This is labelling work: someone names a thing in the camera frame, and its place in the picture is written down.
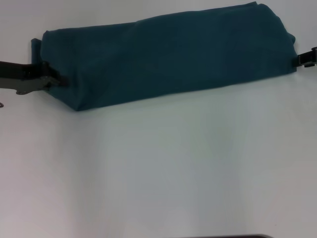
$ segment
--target black object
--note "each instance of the black object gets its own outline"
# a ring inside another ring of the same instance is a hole
[[[65,84],[65,79],[47,62],[17,64],[0,61],[0,88],[15,89],[18,95],[49,90],[52,86]]]
[[[271,237],[266,235],[242,235],[242,236],[196,237],[196,238],[271,238]]]
[[[315,66],[317,64],[317,47],[312,48],[312,51],[298,55],[293,60],[294,67],[304,66],[305,68]]]

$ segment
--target teal fabric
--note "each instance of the teal fabric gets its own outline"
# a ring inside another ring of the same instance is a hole
[[[32,45],[33,62],[48,61],[68,78],[49,93],[80,111],[292,73],[294,42],[253,2],[47,31]]]

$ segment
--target folded cloth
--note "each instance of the folded cloth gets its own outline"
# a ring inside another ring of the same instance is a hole
[[[49,93],[81,111],[289,74],[294,42],[266,5],[253,2],[47,31],[32,41],[32,58],[68,79]]]

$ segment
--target teal towel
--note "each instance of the teal towel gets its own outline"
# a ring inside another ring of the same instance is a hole
[[[295,38],[256,2],[134,23],[47,31],[33,62],[69,81],[49,91],[77,111],[296,71]]]

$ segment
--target white table surface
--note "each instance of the white table surface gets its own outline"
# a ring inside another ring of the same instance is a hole
[[[46,30],[247,0],[2,0],[0,60]],[[264,0],[317,46],[314,0]],[[317,233],[317,67],[88,112],[0,90],[0,238]]]

